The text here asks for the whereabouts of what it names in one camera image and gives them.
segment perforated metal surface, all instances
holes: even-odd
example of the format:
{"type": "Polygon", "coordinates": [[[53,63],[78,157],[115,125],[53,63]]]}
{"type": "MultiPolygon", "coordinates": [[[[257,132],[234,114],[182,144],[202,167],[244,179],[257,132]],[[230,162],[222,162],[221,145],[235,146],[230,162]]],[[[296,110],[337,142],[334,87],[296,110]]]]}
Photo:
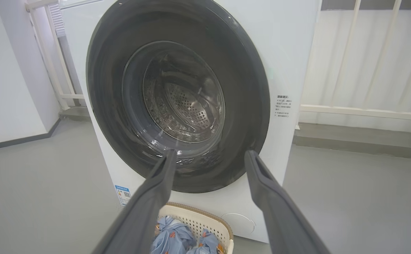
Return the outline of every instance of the perforated metal surface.
{"type": "Polygon", "coordinates": [[[146,108],[170,136],[189,143],[210,139],[223,124],[220,84],[205,62],[163,53],[148,65],[143,80],[146,108]]]}

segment blue and white sticker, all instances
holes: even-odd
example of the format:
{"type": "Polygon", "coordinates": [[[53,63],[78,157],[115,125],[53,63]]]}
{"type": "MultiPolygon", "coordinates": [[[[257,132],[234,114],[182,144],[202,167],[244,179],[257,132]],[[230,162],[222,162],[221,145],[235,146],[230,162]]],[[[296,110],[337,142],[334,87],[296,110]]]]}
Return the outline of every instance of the blue and white sticker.
{"type": "Polygon", "coordinates": [[[128,188],[115,185],[116,193],[118,193],[119,201],[122,206],[125,206],[130,200],[130,191],[128,188]]]}

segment white washing machine body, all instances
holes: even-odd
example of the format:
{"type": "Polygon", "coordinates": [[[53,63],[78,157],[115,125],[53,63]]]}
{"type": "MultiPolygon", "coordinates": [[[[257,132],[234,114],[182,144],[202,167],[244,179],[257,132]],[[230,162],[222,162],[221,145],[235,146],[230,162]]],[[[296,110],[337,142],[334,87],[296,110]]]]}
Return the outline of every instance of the white washing machine body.
{"type": "MultiPolygon", "coordinates": [[[[132,170],[107,142],[93,117],[86,84],[86,61],[92,34],[100,18],[114,2],[62,0],[60,7],[72,59],[111,179],[115,186],[119,186],[116,188],[128,188],[132,194],[145,179],[132,170]]],[[[216,2],[244,28],[265,68],[270,91],[270,120],[260,157],[282,184],[299,112],[319,0],[216,2]]],[[[223,217],[235,235],[268,242],[263,214],[251,199],[246,174],[212,192],[172,191],[170,201],[223,217]]]]}

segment warning text on washing machine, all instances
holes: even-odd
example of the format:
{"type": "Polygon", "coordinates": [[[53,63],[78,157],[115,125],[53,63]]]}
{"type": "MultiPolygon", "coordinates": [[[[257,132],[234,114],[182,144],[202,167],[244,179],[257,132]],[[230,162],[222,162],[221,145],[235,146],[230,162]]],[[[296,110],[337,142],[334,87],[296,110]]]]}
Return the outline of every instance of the warning text on washing machine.
{"type": "Polygon", "coordinates": [[[278,95],[275,105],[275,117],[289,117],[292,100],[286,95],[278,95]]]}

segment gray floor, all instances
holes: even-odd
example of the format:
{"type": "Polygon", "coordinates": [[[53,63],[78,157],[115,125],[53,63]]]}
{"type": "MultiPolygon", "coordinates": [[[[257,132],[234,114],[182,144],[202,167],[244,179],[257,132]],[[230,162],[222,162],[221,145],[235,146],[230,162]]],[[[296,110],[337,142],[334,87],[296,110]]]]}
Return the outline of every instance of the gray floor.
{"type": "MultiPolygon", "coordinates": [[[[411,253],[411,159],[293,146],[284,187],[332,253],[411,253]]],[[[0,149],[0,254],[88,254],[119,211],[90,123],[0,149]]]]}

